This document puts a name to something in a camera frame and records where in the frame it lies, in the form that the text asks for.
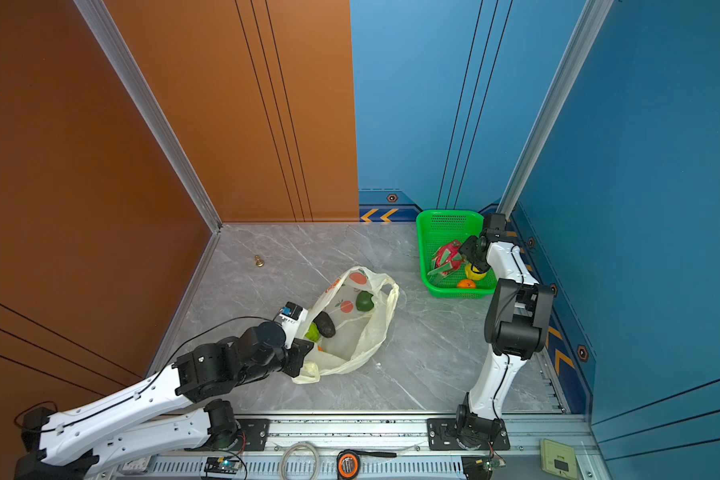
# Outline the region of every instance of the plastic bag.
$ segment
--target plastic bag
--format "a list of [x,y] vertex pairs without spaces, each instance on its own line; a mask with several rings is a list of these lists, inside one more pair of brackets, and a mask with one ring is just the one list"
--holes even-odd
[[[384,285],[392,288],[382,292]],[[373,294],[374,307],[369,312],[357,309],[358,293]],[[398,303],[400,287],[387,274],[375,274],[364,266],[354,266],[320,295],[309,309],[307,321],[296,332],[303,339],[318,313],[325,311],[336,326],[332,338],[321,337],[304,359],[294,383],[314,383],[324,375],[349,373],[366,363],[387,338],[387,329]]]

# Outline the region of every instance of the gray marble surface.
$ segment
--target gray marble surface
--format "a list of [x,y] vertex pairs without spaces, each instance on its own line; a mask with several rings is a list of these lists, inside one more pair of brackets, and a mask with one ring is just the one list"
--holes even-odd
[[[254,264],[260,255],[265,265]],[[490,297],[439,299],[422,283],[415,224],[228,224],[182,322],[184,340],[234,316],[271,318],[292,301],[311,308],[346,269],[389,274],[401,289],[386,342],[364,366],[296,385],[281,373],[226,396],[236,412],[271,410],[454,411],[476,382],[488,352],[483,324]],[[259,320],[238,320],[188,343],[182,352],[240,335]],[[520,370],[506,412],[558,412],[537,354]]]

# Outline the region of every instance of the plastic basket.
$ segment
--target plastic basket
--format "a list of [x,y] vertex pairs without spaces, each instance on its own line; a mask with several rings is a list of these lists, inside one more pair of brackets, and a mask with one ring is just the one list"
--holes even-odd
[[464,268],[446,276],[437,286],[427,280],[432,255],[453,240],[464,242],[470,235],[480,235],[483,216],[469,210],[426,210],[416,217],[418,232],[419,267],[422,282],[432,296],[441,298],[482,298],[496,290],[496,275],[493,269],[477,283],[476,289],[456,288],[456,284],[467,278]]

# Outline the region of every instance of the blue wall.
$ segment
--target blue wall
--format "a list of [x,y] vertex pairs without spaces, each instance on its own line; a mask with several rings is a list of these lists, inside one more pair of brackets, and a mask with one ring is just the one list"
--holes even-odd
[[352,0],[361,190],[400,190],[424,209],[438,206],[440,197],[441,208],[447,200],[448,208],[472,210],[504,192],[584,0],[518,1],[511,12],[510,0],[482,5],[479,0]]
[[594,348],[615,479],[720,474],[720,441],[676,448],[720,438],[720,412],[683,421],[720,409],[695,389],[720,378],[720,1],[614,2],[520,202]]

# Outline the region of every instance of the orange and black tape measure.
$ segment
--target orange and black tape measure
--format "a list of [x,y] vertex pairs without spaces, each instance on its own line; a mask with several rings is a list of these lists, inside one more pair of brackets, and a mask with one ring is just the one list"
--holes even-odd
[[344,450],[336,457],[338,480],[352,480],[360,473],[360,456],[395,458],[394,452],[365,452],[363,450]]

